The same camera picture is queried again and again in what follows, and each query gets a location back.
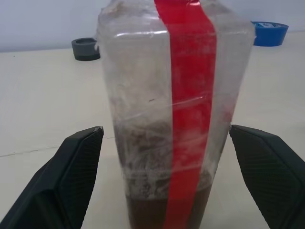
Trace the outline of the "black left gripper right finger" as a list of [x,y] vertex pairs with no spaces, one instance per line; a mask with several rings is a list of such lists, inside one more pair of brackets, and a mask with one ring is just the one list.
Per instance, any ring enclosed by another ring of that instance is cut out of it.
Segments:
[[305,162],[279,136],[232,125],[240,170],[271,229],[305,227]]

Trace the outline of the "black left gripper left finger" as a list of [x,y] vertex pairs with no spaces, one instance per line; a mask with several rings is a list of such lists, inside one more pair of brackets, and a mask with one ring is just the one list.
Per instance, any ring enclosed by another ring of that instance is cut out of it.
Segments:
[[2,229],[80,229],[94,189],[103,127],[67,137],[32,177],[0,223]]

